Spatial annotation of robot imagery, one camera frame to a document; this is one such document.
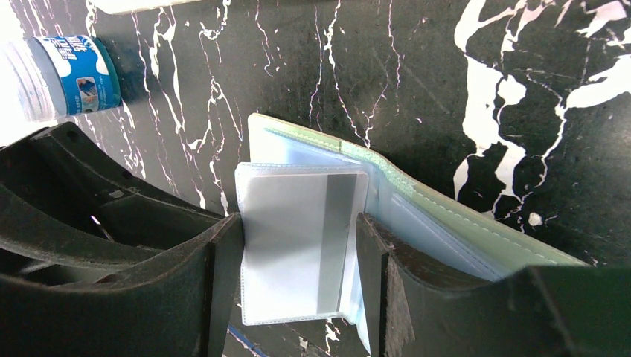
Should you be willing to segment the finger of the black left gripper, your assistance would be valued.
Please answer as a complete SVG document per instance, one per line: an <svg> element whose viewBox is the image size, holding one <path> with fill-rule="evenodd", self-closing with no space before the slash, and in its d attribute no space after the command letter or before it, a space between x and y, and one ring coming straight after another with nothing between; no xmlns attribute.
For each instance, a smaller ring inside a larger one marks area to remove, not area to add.
<svg viewBox="0 0 631 357"><path fill-rule="evenodd" d="M1 261L56 268L42 286L232 283L232 221L134 176L73 123L1 149Z"/></svg>

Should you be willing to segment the grey-green card holder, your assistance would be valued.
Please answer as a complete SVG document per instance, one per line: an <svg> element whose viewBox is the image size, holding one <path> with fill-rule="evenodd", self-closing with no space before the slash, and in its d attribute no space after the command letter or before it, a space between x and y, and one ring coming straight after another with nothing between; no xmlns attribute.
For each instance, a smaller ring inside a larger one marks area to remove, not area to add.
<svg viewBox="0 0 631 357"><path fill-rule="evenodd" d="M236 192L242 167L256 173L309 173L358 170L368 176L367 213L411 247L452 268L485 280L498 280L525 266L578 266L580 260L490 219L420 183L388 159L332 135L254 113L248 119L250 159L235 170ZM370 353L365 305L354 231L354 270L338 317L354 324Z"/></svg>

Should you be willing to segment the white striped card in sleeve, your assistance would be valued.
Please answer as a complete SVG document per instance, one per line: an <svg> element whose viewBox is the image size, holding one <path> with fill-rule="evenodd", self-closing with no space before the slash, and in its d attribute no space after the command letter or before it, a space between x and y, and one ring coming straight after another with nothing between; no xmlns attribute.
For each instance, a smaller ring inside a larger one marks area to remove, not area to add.
<svg viewBox="0 0 631 357"><path fill-rule="evenodd" d="M353 273L352 219L363 211L368 176L256 173L242 167L237 195L245 250L246 325L338 317Z"/></svg>

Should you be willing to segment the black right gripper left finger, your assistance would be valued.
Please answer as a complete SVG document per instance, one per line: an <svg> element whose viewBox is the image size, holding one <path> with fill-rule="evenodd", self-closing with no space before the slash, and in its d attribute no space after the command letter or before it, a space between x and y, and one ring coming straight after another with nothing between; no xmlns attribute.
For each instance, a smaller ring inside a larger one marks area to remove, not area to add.
<svg viewBox="0 0 631 357"><path fill-rule="evenodd" d="M1 276L3 356L221 356L244 249L241 216L96 283Z"/></svg>

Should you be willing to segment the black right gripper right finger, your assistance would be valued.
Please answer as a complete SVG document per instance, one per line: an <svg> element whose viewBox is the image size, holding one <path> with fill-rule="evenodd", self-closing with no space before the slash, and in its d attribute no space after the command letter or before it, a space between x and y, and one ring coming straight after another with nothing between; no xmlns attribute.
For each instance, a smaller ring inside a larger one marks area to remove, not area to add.
<svg viewBox="0 0 631 357"><path fill-rule="evenodd" d="M628 356L630 270L528 266L490 282L356 220L373 356Z"/></svg>

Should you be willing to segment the round patterned tin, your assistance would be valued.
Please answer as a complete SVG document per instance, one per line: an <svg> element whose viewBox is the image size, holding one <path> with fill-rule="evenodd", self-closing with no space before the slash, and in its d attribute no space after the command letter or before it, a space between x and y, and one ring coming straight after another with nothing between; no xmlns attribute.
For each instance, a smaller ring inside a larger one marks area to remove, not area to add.
<svg viewBox="0 0 631 357"><path fill-rule="evenodd" d="M100 40L36 36L1 44L1 110L44 122L120 104L118 75Z"/></svg>

